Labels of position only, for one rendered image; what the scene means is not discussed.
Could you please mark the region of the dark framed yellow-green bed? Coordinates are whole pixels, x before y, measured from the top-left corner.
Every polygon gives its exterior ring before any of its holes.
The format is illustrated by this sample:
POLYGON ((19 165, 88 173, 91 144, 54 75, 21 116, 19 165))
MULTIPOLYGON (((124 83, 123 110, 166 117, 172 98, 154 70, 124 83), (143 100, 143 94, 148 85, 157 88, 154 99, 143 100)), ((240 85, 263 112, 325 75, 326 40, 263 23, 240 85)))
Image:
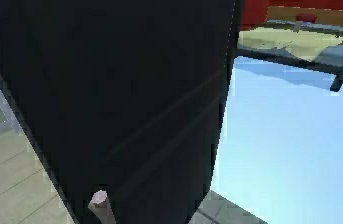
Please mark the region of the dark framed yellow-green bed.
POLYGON ((239 33, 238 54, 334 76, 330 89, 343 85, 343 10, 270 6, 263 23, 239 33), (314 23, 296 21, 315 14, 314 23))

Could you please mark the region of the small red pillow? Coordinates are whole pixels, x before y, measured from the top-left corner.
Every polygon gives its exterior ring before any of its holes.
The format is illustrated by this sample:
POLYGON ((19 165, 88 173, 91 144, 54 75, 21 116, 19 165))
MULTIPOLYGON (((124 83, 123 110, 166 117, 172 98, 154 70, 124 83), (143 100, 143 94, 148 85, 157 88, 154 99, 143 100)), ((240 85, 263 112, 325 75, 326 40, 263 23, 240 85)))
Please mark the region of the small red pillow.
POLYGON ((315 14, 301 13, 296 15, 295 20, 314 23, 317 20, 317 16, 315 14))

